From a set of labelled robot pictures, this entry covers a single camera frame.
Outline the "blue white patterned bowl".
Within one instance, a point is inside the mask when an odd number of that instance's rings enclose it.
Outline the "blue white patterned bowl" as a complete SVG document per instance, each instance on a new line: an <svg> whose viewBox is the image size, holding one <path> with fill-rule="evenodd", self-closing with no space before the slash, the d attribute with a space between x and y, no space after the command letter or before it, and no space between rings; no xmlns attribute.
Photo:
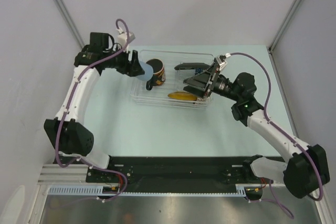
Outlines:
<svg viewBox="0 0 336 224"><path fill-rule="evenodd" d="M195 75L202 73L204 70L203 69L196 69L195 70Z"/></svg>

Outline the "light blue cup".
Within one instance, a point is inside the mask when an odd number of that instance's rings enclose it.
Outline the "light blue cup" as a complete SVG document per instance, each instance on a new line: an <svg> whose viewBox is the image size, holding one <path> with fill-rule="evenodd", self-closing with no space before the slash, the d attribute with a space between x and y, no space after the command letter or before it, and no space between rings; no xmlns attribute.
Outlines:
<svg viewBox="0 0 336 224"><path fill-rule="evenodd" d="M144 74L137 76L137 79L139 79L140 81L144 81L144 82L149 81L152 78L153 73L154 73L152 66L150 66L149 64L143 61L139 61L139 64L144 70Z"/></svg>

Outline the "black floral square plate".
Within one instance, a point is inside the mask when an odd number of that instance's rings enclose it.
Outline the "black floral square plate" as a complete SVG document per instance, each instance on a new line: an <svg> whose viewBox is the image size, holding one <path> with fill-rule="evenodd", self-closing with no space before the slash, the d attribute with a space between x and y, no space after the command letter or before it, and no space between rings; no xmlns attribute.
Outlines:
<svg viewBox="0 0 336 224"><path fill-rule="evenodd" d="M174 67L174 70L207 70L210 67L210 65L202 63L202 62L184 62Z"/></svg>

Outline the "red black mug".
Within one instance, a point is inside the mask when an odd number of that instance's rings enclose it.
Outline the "red black mug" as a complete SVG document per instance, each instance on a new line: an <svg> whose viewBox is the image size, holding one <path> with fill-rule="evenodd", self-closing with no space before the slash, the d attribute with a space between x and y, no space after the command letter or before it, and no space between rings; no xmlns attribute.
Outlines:
<svg viewBox="0 0 336 224"><path fill-rule="evenodd" d="M161 86L165 82L165 68L160 59L150 59L146 63L153 68L153 76L146 83L146 89L150 91L153 87Z"/></svg>

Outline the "yellow round patterned plate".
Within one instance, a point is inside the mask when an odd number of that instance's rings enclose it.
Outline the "yellow round patterned plate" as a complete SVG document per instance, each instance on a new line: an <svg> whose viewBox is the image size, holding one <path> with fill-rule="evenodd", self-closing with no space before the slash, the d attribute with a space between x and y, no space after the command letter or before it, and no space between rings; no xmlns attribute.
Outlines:
<svg viewBox="0 0 336 224"><path fill-rule="evenodd" d="M184 92L184 91L172 92L172 93L169 93L167 96L170 99L181 100L181 101L196 101L198 99L197 96L191 93L188 93L188 92Z"/></svg>

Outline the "clear plastic dish rack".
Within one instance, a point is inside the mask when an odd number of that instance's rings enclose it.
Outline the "clear plastic dish rack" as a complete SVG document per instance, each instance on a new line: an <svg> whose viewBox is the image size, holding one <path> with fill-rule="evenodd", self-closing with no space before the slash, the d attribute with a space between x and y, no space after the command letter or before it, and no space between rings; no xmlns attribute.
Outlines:
<svg viewBox="0 0 336 224"><path fill-rule="evenodd" d="M189 62L205 63L211 65L214 56L212 54L202 54L193 52L162 51L162 50L141 50L139 60L147 62L151 59L159 59L164 64L165 82L152 90L146 89L146 83L138 79L133 80L131 97L135 102L146 105L162 105L180 108L202 109L208 107L213 98L197 99L196 101L183 101L169 98L173 92L183 91L185 85L183 80L196 74L195 70L175 70L174 67Z"/></svg>

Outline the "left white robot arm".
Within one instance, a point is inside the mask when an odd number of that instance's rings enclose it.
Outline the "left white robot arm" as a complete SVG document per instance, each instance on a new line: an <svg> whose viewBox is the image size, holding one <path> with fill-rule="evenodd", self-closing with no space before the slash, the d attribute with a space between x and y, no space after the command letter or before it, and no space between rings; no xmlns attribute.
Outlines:
<svg viewBox="0 0 336 224"><path fill-rule="evenodd" d="M147 82L153 68L138 59L136 50L128 50L133 33L119 31L117 39L107 33L90 33L89 44L77 54L72 81L65 100L53 119L46 119L44 130L55 149L55 157L81 159L98 167L98 176L105 182L115 178L116 169L109 165L109 155L98 146L97 140L83 124L92 91L105 69Z"/></svg>

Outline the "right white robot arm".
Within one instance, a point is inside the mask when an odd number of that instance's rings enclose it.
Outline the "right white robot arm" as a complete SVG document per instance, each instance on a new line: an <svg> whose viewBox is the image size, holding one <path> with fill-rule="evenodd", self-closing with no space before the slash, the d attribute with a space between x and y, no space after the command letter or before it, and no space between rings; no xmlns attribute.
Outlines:
<svg viewBox="0 0 336 224"><path fill-rule="evenodd" d="M250 128L266 140L282 157L275 161L255 155L242 169L243 179L254 183L260 177L285 185L296 198L310 197L315 201L323 198L323 187L330 181L327 155L318 144L312 146L287 133L267 113L267 105L255 98L255 77L247 72L238 74L234 81L222 75L230 54L214 58L211 65L182 63L176 71L193 70L193 76L184 79L184 91L206 99L218 94L234 101L231 107L236 121Z"/></svg>

